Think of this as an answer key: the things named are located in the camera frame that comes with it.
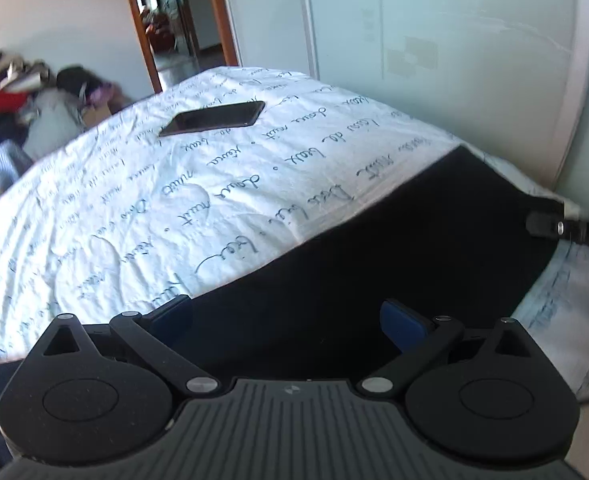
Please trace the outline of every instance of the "black smartphone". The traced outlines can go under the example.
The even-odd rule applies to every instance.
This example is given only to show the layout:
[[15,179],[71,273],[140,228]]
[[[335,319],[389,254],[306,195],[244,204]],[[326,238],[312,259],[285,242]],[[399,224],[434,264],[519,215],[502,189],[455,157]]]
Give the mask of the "black smartphone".
[[265,101],[250,101],[181,112],[159,132],[159,137],[252,126],[265,106]]

